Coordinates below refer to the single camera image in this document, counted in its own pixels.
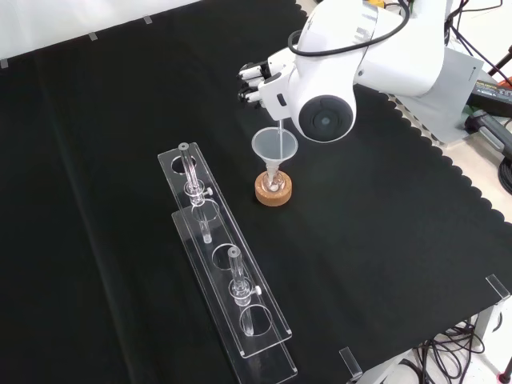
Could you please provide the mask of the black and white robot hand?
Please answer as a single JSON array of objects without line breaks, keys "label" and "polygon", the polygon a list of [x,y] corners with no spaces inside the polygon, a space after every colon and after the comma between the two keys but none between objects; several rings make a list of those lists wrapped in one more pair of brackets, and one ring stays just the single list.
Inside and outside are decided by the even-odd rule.
[{"label": "black and white robot hand", "polygon": [[289,118],[287,87],[295,69],[294,60],[295,55],[285,48],[269,56],[266,61],[245,64],[237,75],[242,82],[238,100],[266,109],[275,121]]}]

